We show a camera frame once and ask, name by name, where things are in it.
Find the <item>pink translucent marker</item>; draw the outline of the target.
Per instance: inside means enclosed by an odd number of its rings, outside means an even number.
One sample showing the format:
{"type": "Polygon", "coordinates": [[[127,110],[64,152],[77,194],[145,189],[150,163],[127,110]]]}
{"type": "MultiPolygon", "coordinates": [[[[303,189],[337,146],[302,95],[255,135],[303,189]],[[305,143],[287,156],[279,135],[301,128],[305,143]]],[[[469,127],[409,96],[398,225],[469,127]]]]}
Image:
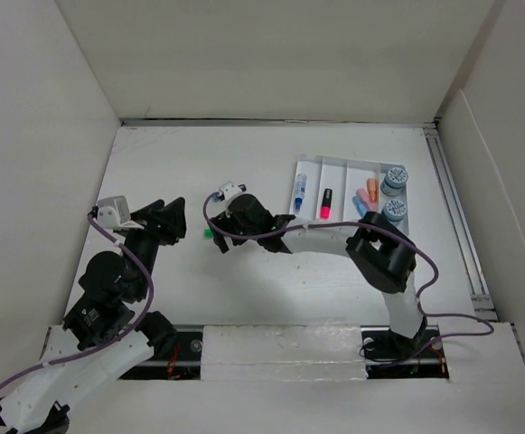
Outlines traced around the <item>pink translucent marker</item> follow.
{"type": "Polygon", "coordinates": [[[369,193],[364,188],[358,189],[356,195],[368,211],[376,210],[375,204],[370,200],[369,193]]]}

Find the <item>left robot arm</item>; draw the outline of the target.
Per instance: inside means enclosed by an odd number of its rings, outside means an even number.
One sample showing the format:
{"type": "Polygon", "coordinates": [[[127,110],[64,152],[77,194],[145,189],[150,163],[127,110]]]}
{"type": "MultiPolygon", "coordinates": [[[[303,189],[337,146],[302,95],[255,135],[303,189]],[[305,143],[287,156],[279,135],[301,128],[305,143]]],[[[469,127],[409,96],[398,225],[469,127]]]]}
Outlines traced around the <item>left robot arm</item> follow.
{"type": "Polygon", "coordinates": [[[77,406],[152,357],[165,358],[177,331],[151,311],[157,253],[186,234],[185,200],[130,212],[124,196],[97,201],[89,225],[113,250],[95,254],[82,296],[52,329],[40,361],[0,383],[0,426],[10,433],[64,433],[77,406]]]}

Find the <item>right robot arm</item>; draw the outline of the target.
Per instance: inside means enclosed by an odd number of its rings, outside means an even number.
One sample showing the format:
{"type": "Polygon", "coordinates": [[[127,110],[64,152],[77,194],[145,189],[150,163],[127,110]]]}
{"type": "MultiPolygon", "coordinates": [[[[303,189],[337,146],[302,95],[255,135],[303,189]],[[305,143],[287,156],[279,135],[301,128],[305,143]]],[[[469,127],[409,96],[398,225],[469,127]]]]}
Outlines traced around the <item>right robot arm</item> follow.
{"type": "Polygon", "coordinates": [[[230,246],[254,241],[272,253],[320,253],[349,259],[366,282],[378,290],[389,314],[389,346],[396,361],[424,351],[427,318],[414,287],[415,244],[384,216],[367,212],[356,222],[311,222],[293,214],[273,215],[251,193],[212,193],[205,200],[224,204],[209,224],[214,243],[230,246]]]}

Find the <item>blue round jar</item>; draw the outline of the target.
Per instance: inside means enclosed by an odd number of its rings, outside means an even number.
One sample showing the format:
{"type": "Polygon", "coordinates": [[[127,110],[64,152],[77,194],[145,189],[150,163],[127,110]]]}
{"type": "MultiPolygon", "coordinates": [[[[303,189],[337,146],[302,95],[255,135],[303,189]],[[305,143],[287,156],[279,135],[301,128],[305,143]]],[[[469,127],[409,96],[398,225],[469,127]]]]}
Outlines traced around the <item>blue round jar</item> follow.
{"type": "Polygon", "coordinates": [[[402,166],[392,166],[380,184],[380,190],[389,197],[402,194],[408,182],[408,172],[402,166]]]}
{"type": "Polygon", "coordinates": [[[408,215],[407,205],[398,198],[388,199],[381,211],[381,214],[392,223],[402,222],[408,215]]]}

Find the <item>clear glue bottle blue cap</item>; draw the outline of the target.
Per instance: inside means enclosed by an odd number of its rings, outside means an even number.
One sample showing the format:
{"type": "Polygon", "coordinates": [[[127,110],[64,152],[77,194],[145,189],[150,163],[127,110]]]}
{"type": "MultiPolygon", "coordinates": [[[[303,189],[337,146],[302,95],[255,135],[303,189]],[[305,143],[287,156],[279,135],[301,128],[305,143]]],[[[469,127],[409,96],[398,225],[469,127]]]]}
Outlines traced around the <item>clear glue bottle blue cap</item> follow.
{"type": "Polygon", "coordinates": [[[307,175],[298,174],[295,178],[294,184],[294,199],[293,199],[293,211],[299,213],[302,208],[302,204],[305,198],[307,175]]]}

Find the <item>light blue translucent marker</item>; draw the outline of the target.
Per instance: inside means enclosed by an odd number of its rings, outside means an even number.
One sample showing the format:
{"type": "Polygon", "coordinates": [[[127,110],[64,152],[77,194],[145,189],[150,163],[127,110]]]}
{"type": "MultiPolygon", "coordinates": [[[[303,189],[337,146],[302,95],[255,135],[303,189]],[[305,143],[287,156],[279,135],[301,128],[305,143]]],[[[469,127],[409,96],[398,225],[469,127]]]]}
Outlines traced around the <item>light blue translucent marker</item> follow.
{"type": "Polygon", "coordinates": [[[363,218],[365,214],[370,210],[369,207],[365,204],[365,202],[357,195],[354,195],[352,197],[352,203],[361,218],[363,218]]]}

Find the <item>orange translucent marker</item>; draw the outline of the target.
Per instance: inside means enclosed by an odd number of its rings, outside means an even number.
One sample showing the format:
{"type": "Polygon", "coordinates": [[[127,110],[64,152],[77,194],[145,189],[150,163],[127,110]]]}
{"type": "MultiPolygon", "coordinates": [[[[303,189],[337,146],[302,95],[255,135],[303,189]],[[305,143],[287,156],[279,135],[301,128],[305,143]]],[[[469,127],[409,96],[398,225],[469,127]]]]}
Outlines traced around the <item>orange translucent marker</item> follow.
{"type": "Polygon", "coordinates": [[[367,179],[367,193],[371,203],[376,203],[378,201],[379,181],[376,178],[367,179]]]}

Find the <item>pink cap black highlighter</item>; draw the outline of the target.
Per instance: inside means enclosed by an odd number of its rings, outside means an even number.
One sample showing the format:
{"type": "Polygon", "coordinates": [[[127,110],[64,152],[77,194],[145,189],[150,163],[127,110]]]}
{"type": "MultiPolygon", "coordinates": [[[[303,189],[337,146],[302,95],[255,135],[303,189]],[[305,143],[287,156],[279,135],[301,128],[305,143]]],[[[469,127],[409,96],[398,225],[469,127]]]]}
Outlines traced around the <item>pink cap black highlighter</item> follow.
{"type": "Polygon", "coordinates": [[[330,188],[325,188],[323,191],[323,198],[321,202],[320,207],[320,219],[327,221],[331,217],[331,209],[332,209],[332,198],[333,198],[333,190],[330,188]]]}

